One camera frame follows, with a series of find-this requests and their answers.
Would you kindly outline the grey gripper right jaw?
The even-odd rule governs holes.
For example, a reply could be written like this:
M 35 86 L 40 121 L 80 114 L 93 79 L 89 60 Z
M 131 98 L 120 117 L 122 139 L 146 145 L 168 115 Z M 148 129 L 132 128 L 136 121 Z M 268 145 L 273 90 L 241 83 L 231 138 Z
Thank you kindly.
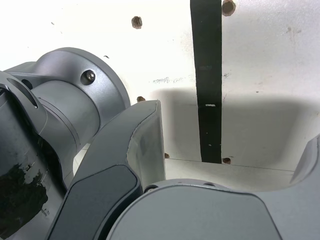
M 320 237 L 320 139 L 310 140 L 280 190 L 243 192 L 164 184 L 135 200 L 109 240 L 317 240 Z

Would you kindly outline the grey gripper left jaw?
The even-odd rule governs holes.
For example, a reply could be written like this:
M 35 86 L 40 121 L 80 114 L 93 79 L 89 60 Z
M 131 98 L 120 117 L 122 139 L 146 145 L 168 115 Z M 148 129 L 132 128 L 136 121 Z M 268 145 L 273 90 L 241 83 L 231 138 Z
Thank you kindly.
M 161 103 L 141 101 L 105 125 L 84 155 L 47 234 L 104 240 L 144 189 L 165 179 Z

